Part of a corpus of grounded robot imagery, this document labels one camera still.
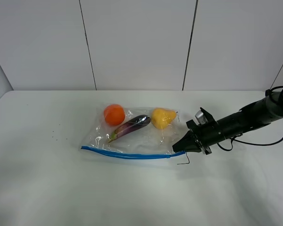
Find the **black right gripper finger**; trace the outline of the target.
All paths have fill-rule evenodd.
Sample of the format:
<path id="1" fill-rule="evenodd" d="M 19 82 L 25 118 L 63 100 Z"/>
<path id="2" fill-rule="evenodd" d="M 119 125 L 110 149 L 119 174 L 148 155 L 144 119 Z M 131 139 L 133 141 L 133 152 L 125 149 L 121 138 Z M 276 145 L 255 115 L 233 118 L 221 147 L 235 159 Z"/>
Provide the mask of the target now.
<path id="1" fill-rule="evenodd" d="M 188 131 L 178 142 L 176 142 L 172 149 L 173 151 L 183 151 L 185 146 L 196 145 L 194 134 Z"/>
<path id="2" fill-rule="evenodd" d="M 197 147 L 196 145 L 185 146 L 183 148 L 184 152 L 201 152 L 201 148 Z"/>

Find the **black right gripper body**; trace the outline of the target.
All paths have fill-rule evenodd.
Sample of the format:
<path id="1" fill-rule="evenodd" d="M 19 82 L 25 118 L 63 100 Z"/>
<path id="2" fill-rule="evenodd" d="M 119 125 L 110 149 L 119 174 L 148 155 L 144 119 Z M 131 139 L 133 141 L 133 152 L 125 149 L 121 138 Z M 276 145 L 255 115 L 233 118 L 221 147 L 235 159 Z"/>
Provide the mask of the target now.
<path id="1" fill-rule="evenodd" d="M 189 131 L 193 132 L 196 146 L 201 148 L 201 153 L 208 155 L 211 154 L 210 146 L 217 144 L 225 137 L 213 116 L 202 107 L 200 110 L 204 112 L 208 122 L 201 125 L 196 124 L 194 120 L 189 120 L 186 125 Z"/>

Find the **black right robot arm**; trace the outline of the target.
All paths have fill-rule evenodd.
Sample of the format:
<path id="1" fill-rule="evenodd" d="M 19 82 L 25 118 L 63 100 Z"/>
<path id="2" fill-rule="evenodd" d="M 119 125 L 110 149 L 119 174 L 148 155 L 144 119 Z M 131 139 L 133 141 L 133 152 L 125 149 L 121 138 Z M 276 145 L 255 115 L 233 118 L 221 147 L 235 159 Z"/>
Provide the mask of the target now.
<path id="1" fill-rule="evenodd" d="M 234 142 L 244 133 L 254 131 L 283 118 L 283 86 L 265 91 L 265 97 L 244 106 L 238 112 L 215 120 L 203 108 L 195 115 L 198 122 L 186 122 L 188 132 L 172 146 L 173 152 L 195 152 L 208 155 L 210 146 L 224 140 Z"/>

